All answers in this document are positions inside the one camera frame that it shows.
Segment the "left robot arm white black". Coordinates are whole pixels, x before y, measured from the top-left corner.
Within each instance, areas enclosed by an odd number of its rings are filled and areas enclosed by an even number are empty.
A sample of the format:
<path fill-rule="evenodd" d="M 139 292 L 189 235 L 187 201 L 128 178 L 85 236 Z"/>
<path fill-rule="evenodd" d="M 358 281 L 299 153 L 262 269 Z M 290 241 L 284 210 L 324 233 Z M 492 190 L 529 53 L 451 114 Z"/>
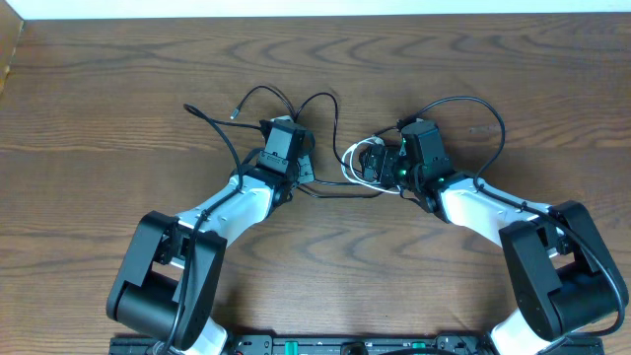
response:
<path fill-rule="evenodd" d="M 152 338 L 136 354 L 219 354 L 228 332 L 211 318 L 226 249 L 314 179 L 313 134 L 289 116 L 261 123 L 265 145 L 237 162 L 200 205 L 138 223 L 106 301 L 107 316 Z"/>

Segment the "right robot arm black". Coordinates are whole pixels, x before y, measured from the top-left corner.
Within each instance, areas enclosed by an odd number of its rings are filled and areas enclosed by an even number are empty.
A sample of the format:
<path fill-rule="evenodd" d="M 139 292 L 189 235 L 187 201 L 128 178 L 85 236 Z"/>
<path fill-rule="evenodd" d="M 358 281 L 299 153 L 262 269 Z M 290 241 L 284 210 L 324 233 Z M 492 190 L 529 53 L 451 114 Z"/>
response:
<path fill-rule="evenodd" d="M 616 314 L 622 324 L 629 292 L 596 224 L 576 201 L 558 205 L 519 199 L 456 170 L 438 126 L 417 120 L 398 128 L 401 142 L 365 140 L 357 155 L 372 185 L 410 192 L 411 201 L 446 223 L 501 247 L 517 309 L 490 332 L 497 354 L 545 354 L 603 331 L 584 326 Z"/>

